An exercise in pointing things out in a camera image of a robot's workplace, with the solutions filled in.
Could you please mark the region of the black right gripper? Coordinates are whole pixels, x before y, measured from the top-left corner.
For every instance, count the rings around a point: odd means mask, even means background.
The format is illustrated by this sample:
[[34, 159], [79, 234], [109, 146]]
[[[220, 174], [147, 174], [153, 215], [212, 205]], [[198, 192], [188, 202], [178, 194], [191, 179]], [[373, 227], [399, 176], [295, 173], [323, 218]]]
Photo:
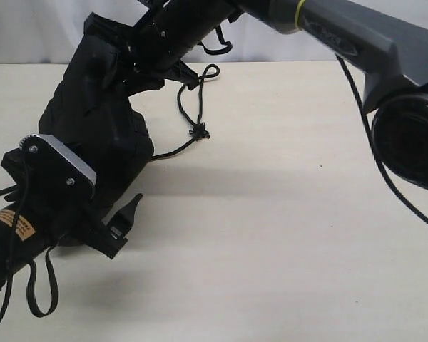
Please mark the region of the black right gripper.
[[[179, 60], [234, 10], [228, 1], [169, 1], [148, 10], [133, 27], [92, 12], [83, 27], [88, 41], [86, 70], [133, 71], [124, 83], [129, 96], [160, 90], [167, 80], [193, 90], [200, 77]], [[133, 53], [143, 68], [135, 67]]]

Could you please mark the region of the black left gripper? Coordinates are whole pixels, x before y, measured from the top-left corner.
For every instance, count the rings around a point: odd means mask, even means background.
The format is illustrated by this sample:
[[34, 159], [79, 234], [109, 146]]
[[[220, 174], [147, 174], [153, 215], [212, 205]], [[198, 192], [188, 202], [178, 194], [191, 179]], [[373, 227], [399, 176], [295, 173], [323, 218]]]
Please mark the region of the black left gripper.
[[93, 209], [93, 197], [79, 201], [48, 190], [26, 164], [20, 149], [6, 152], [1, 166], [16, 183], [0, 190], [0, 197], [10, 203], [6, 208], [14, 211], [22, 205], [21, 217], [45, 242], [72, 237], [110, 259], [128, 242], [126, 235], [134, 225], [142, 193], [138, 193], [112, 216], [108, 224], [104, 224]]

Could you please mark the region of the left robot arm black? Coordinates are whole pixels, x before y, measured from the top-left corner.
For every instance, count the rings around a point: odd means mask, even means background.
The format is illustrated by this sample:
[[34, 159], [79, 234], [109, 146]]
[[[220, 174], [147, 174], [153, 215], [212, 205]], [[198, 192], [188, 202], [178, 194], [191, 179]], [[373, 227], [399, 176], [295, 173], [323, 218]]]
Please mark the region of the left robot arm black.
[[19, 149], [6, 153], [2, 160], [16, 186], [7, 197], [10, 205], [0, 210], [0, 290], [9, 287], [15, 273], [30, 266], [26, 295], [31, 310], [37, 312], [34, 259], [49, 254], [65, 239], [113, 259], [127, 242], [126, 235], [143, 196], [136, 195], [104, 224], [86, 191], [58, 181], [45, 183], [30, 161]]

